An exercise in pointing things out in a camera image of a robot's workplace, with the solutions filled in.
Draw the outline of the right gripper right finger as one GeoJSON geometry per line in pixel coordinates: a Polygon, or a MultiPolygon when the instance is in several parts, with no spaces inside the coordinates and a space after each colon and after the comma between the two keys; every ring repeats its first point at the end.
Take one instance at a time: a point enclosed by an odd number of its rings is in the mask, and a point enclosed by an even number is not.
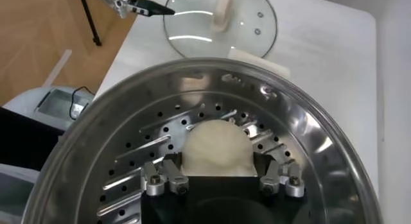
{"type": "Polygon", "coordinates": [[[288,197],[304,197],[305,183],[298,163],[292,161],[281,165],[271,155],[255,153],[255,169],[259,177],[259,190],[265,196],[275,196],[283,189],[288,197]]]}

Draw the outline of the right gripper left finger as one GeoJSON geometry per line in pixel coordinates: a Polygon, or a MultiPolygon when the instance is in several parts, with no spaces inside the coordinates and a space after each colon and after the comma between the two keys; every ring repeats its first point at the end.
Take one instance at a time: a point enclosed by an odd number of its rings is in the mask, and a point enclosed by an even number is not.
{"type": "Polygon", "coordinates": [[[166,154],[156,166],[145,162],[142,168],[142,187],[148,196],[161,196],[167,190],[185,195],[189,190],[189,178],[181,171],[182,154],[166,154]]]}

